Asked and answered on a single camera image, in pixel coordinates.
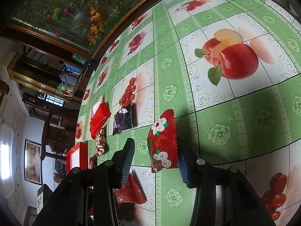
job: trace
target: silver bolt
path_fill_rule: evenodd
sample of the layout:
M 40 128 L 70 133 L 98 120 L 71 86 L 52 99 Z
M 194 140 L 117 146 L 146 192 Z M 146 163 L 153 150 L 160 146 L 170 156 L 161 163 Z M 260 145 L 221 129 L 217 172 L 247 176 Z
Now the silver bolt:
M 80 172 L 80 168 L 79 167 L 75 167 L 71 170 L 72 173 L 79 173 Z
M 112 160 L 108 160 L 104 163 L 104 165 L 106 165 L 107 167 L 110 167 L 114 164 L 114 162 Z
M 198 165 L 204 165 L 206 162 L 203 159 L 198 159 L 197 164 Z
M 231 172 L 238 172 L 238 168 L 237 167 L 230 167 L 230 171 Z

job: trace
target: yellow flower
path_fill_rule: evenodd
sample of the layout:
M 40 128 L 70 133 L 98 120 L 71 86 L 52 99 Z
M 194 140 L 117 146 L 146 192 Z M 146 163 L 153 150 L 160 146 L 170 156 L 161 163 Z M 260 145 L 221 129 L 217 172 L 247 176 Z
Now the yellow flower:
M 89 41 L 90 43 L 95 43 L 95 42 L 96 42 L 95 36 L 90 35 L 90 36 L 88 37 L 88 41 Z
M 90 11 L 90 14 L 95 14 L 97 12 L 97 10 L 96 10 L 96 8 L 94 8 L 94 7 L 91 7 L 91 11 Z
M 91 17 L 91 20 L 101 20 L 101 14 L 97 12 L 94 16 Z
M 91 31 L 91 33 L 97 34 L 98 33 L 97 26 L 96 25 L 91 25 L 90 31 Z

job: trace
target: framed floral picture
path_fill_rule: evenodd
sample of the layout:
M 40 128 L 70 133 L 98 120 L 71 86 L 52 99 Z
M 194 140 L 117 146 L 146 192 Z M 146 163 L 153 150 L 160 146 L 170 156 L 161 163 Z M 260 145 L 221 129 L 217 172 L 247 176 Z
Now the framed floral picture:
M 28 182 L 42 185 L 41 144 L 25 139 L 24 178 Z

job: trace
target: red box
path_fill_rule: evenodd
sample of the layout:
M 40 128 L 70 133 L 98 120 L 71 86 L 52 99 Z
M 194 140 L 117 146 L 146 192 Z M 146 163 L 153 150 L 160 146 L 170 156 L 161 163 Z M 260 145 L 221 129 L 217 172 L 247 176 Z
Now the red box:
M 82 170 L 88 169 L 87 143 L 79 142 L 67 153 L 67 173 L 73 167 L 80 167 Z

